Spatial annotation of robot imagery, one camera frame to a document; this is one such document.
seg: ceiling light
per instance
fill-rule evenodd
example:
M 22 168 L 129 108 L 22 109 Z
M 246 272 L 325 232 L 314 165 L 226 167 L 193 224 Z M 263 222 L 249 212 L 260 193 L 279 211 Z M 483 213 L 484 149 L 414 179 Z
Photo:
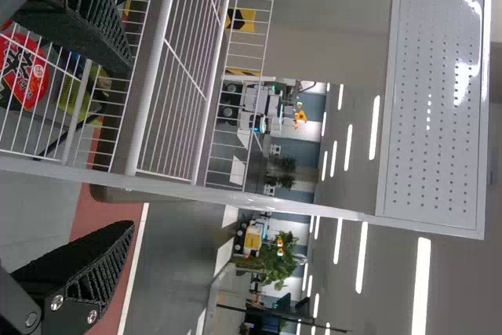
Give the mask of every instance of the ceiling light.
M 307 285 L 307 273 L 308 273 L 308 263 L 306 263 L 305 267 L 304 267 L 304 280 L 301 283 L 301 291 L 302 292 L 305 291 L 305 286 Z
M 351 145 L 352 145 L 352 125 L 348 125 L 347 130 L 347 144 L 345 145 L 345 164 L 344 170 L 348 170 L 348 163 L 351 159 Z
M 378 116 L 380 115 L 380 96 L 376 96 L 373 101 L 373 118 L 371 121 L 371 138 L 369 139 L 369 159 L 375 158 L 377 149 Z
M 312 293 L 312 275 L 308 277 L 307 297 L 310 297 L 311 293 Z
M 336 147 L 338 147 L 338 143 L 335 140 L 333 142 L 333 152 L 331 154 L 331 169 L 329 170 L 330 177 L 335 175 Z
M 342 108 L 343 99 L 344 99 L 344 85 L 340 84 L 340 92 L 338 92 L 338 110 Z
M 321 180 L 326 178 L 326 161 L 328 160 L 328 151 L 324 151 L 324 161 L 322 162 Z
M 320 222 L 321 222 L 321 217 L 317 216 L 317 221 L 315 222 L 314 239 L 317 239 L 317 236 L 319 235 L 319 223 Z
M 321 128 L 321 136 L 324 136 L 324 128 L 326 127 L 326 112 L 322 116 L 322 128 Z
M 338 264 L 338 256 L 340 255 L 340 241 L 342 238 L 342 225 L 344 224 L 344 219 L 338 219 L 338 224 L 336 225 L 336 238 L 335 238 L 335 253 L 333 256 L 333 263 Z
M 424 335 L 427 325 L 427 296 L 431 266 L 431 240 L 420 237 L 417 249 L 417 271 L 413 297 L 412 335 Z
M 358 270 L 355 276 L 355 291 L 361 294 L 362 291 L 362 278 L 364 275 L 364 262 L 366 258 L 366 241 L 368 239 L 368 223 L 364 222 L 361 226 L 361 240 L 359 242 L 359 257 L 358 257 Z
M 314 318 L 317 318 L 318 310 L 319 310 L 319 293 L 316 293 L 314 301 Z

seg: perforated metal panel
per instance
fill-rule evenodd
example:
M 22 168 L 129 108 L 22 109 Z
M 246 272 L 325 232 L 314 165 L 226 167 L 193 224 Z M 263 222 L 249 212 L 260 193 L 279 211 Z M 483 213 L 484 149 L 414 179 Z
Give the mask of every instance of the perforated metal panel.
M 484 0 L 394 0 L 392 19 L 376 214 L 476 229 L 485 210 Z

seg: bolt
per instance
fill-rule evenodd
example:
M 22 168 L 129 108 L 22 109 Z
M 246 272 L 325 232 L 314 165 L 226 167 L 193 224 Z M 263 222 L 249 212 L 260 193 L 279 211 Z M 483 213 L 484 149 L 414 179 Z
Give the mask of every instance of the bolt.
M 24 321 L 24 324 L 26 327 L 32 327 L 35 322 L 37 322 L 37 313 L 34 311 L 30 314 L 28 314 L 28 317 L 26 317 L 26 321 Z
M 56 311 L 57 309 L 59 309 L 61 307 L 61 305 L 63 304 L 63 301 L 64 301 L 64 298 L 60 294 L 58 294 L 57 296 L 54 296 L 53 300 L 50 303 L 50 310 Z
M 87 323 L 92 325 L 94 321 L 96 321 L 97 318 L 97 311 L 96 310 L 91 310 L 89 312 L 89 315 L 87 315 Z

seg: red circular sign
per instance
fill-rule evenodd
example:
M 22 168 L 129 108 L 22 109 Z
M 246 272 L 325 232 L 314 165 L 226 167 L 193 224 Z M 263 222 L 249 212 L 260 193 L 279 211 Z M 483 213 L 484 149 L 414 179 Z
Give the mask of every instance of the red circular sign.
M 11 110 L 20 110 L 22 105 L 32 109 L 45 96 L 49 86 L 49 67 L 43 50 L 32 39 L 26 41 L 25 35 L 0 35 L 0 62 L 3 63 L 0 106 L 7 107 L 13 91 Z

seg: black pole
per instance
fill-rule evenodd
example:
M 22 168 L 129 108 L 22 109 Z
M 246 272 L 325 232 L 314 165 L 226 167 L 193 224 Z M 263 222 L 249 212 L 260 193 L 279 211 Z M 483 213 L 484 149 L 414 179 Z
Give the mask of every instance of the black pole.
M 275 314 L 272 311 L 260 310 L 260 309 L 255 309 L 255 308 L 241 309 L 241 308 L 234 308 L 233 306 L 227 306 L 227 305 L 222 305 L 222 304 L 216 304 L 216 306 L 218 308 L 232 310 L 232 311 L 239 311 L 241 313 L 261 315 L 262 317 L 275 317 L 275 318 L 279 318 L 279 319 L 282 319 L 282 320 L 287 321 L 287 322 L 298 323 L 298 319 L 291 319 L 291 318 L 283 317 L 283 316 L 281 316 L 279 314 Z M 312 323 L 301 322 L 301 324 L 302 325 L 306 325 L 306 326 L 315 326 L 315 327 L 318 327 L 320 329 L 325 329 L 325 330 L 329 330 L 329 331 L 336 331 L 338 333 L 349 333 L 349 332 L 352 332 L 352 330 L 340 329 L 340 328 L 337 328 L 337 327 L 326 327 L 326 326 L 322 326 L 322 325 L 316 325 L 314 321 L 312 321 Z

